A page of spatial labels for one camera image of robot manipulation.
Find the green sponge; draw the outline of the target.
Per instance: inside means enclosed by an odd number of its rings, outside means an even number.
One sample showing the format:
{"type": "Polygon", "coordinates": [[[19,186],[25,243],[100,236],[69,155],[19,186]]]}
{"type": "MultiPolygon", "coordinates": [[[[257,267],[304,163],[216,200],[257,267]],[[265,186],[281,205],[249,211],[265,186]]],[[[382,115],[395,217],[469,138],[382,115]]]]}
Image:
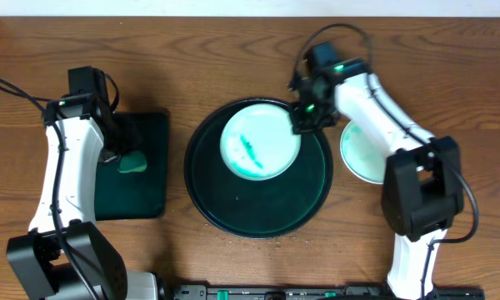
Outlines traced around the green sponge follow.
{"type": "Polygon", "coordinates": [[[146,156],[141,151],[132,151],[120,158],[117,170],[120,173],[142,173],[148,167],[146,156]]]}

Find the light green back plate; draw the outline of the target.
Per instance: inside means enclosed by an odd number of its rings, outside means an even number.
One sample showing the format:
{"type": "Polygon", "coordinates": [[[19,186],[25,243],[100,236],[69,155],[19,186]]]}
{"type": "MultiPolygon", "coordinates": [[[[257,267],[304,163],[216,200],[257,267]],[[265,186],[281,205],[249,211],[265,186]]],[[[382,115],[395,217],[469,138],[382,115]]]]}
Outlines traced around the light green back plate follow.
{"type": "Polygon", "coordinates": [[[288,111],[271,103],[238,110],[222,129],[220,153],[236,176],[265,181],[284,173],[296,160],[302,138],[293,132],[288,111]]]}

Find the light green plate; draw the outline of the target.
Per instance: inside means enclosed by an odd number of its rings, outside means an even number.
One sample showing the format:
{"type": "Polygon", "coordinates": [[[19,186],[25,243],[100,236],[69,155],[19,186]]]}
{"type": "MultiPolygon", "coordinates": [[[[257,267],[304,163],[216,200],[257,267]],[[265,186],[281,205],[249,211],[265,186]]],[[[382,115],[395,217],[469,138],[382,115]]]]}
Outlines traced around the light green plate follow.
{"type": "Polygon", "coordinates": [[[354,121],[343,129],[339,151],[346,167],[356,177],[368,183],[383,184],[386,159],[354,121]]]}
{"type": "Polygon", "coordinates": [[[293,132],[288,111],[271,103],[238,110],[222,129],[220,153],[236,176],[265,181],[284,173],[296,160],[302,138],[293,132]]]}

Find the light green front plate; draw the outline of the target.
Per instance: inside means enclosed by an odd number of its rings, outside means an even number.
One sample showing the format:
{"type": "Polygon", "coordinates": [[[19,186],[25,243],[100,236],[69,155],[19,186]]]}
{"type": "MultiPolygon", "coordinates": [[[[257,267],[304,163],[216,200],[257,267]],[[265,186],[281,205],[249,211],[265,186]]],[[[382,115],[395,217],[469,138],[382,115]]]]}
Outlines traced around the light green front plate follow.
{"type": "Polygon", "coordinates": [[[383,184],[386,159],[354,121],[343,129],[339,151],[346,167],[356,177],[368,183],[383,184]]]}

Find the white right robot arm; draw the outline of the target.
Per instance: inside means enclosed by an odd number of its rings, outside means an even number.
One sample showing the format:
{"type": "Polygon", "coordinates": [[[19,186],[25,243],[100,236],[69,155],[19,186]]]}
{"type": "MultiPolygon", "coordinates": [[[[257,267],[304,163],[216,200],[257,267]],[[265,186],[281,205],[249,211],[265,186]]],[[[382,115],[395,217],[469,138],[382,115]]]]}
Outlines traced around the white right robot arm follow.
{"type": "Polygon", "coordinates": [[[432,296],[438,248],[464,206],[458,144],[418,126],[362,59],[308,63],[308,76],[295,67],[289,83],[295,133],[331,127],[339,116],[362,129],[385,160],[381,204],[395,233],[387,285],[395,298],[432,296]]]}

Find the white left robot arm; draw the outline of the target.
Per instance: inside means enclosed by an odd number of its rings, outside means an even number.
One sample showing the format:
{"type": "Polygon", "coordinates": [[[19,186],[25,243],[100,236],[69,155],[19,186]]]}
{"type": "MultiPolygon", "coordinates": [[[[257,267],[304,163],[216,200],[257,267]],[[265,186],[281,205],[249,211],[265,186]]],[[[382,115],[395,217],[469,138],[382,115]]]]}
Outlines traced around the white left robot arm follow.
{"type": "Polygon", "coordinates": [[[48,157],[42,196],[27,234],[7,243],[7,261],[31,299],[157,299],[156,276],[128,271],[96,226],[101,127],[108,103],[92,93],[47,104],[48,157]]]}

